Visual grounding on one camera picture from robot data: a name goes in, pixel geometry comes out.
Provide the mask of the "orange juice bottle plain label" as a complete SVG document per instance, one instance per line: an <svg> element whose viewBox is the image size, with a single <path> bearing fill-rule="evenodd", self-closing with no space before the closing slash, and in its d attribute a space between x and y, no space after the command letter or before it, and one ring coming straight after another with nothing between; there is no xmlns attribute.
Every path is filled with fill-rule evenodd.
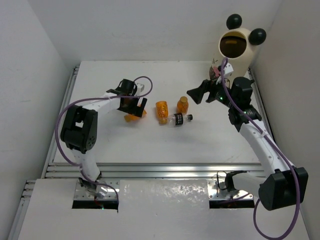
<svg viewBox="0 0 320 240"><path fill-rule="evenodd" d="M125 120L127 123L130 123L130 122L138 121L138 120L140 120L141 118L144 118L146 115L147 115L147 112L146 112L146 110L144 109L141 117L138 117L138 116L135 116L135 115L132 115L132 114L126 114L126 115L124 116L124 120Z"/></svg>

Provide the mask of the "orange fruit label bottle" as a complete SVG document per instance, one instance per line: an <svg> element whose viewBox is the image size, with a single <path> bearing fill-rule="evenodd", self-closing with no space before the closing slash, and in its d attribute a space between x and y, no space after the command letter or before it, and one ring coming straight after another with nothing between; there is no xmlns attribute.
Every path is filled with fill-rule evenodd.
<svg viewBox="0 0 320 240"><path fill-rule="evenodd" d="M166 101L158 101L155 104L155 112L156 118L161 125L165 125L168 123L168 104Z"/></svg>

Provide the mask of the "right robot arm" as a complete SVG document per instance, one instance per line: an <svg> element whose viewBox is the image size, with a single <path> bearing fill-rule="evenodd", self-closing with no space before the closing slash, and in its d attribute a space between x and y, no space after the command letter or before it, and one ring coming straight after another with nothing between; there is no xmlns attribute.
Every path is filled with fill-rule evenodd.
<svg viewBox="0 0 320 240"><path fill-rule="evenodd" d="M186 93L198 105L205 93L207 103L215 100L228 107L230 123L246 139L263 168L265 179L244 170L227 173L225 190L244 190L260 199L268 211L299 206L305 196L308 172L304 167L295 167L286 161L275 142L270 138L262 117L251 105L253 81L245 77L234 79L231 88L224 88L217 80L204 80L197 88Z"/></svg>

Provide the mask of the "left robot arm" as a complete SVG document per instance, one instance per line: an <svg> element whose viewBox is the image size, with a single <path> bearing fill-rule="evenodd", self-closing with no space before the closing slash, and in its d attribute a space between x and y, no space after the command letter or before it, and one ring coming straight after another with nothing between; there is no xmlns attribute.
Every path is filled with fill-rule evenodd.
<svg viewBox="0 0 320 240"><path fill-rule="evenodd" d="M101 181L102 173L93 153L98 120L113 110L141 118L147 103L144 88L136 80L123 79L115 89L107 90L102 96L70 103L58 116L54 130L57 148L69 164L79 168L81 186L95 197L103 198L108 191L117 193L111 184ZM66 156L59 142L65 143L74 160Z"/></svg>

